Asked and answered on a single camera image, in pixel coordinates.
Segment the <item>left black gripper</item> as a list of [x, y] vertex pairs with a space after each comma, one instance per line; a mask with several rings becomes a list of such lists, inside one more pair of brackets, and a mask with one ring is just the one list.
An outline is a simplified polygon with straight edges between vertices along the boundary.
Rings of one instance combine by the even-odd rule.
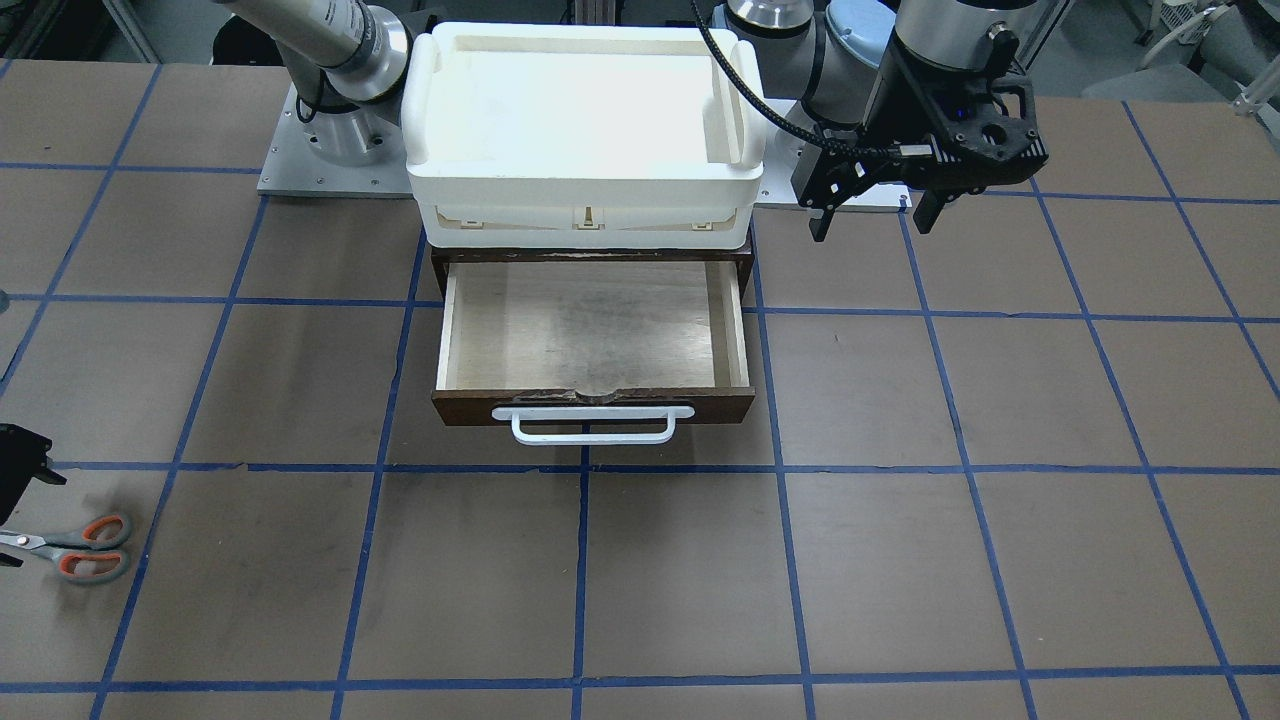
[[922, 192], [911, 219], [929, 234], [948, 201], [1032, 178], [1050, 159], [1016, 42], [979, 42], [975, 69], [951, 69], [891, 42], [855, 138], [826, 137], [792, 176], [822, 243], [845, 200], [881, 182]]

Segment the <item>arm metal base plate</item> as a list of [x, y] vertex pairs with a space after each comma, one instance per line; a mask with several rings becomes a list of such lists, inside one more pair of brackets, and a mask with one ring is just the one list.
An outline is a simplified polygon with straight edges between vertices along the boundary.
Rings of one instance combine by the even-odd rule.
[[372, 108], [315, 111], [288, 88], [257, 192], [276, 197], [410, 199], [401, 128]]
[[[756, 206], [769, 209], [804, 210], [805, 206], [797, 204], [797, 195], [792, 184], [794, 172], [801, 159], [801, 152], [806, 143], [777, 124], [771, 122], [763, 113], [751, 110], [755, 128], [762, 132], [762, 179], [758, 187]], [[902, 208], [910, 209], [913, 201], [910, 190], [901, 182], [884, 182], [870, 187], [867, 192], [845, 200], [838, 211], [900, 211]]]

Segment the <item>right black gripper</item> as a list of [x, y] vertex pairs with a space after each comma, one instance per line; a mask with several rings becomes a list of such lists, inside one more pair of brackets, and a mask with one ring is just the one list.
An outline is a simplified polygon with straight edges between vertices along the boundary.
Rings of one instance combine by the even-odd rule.
[[67, 484], [67, 478], [49, 466], [51, 448], [47, 437], [15, 424], [1, 424], [1, 523], [13, 514], [33, 479], [50, 486]]

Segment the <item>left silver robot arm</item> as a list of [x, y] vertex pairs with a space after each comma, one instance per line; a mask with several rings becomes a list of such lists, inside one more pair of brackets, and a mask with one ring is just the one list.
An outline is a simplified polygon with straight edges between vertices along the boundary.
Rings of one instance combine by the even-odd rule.
[[1032, 1], [722, 1], [762, 86], [748, 101], [801, 147], [790, 183], [817, 242], [877, 184], [919, 193], [918, 231], [1050, 159], [1019, 61]]

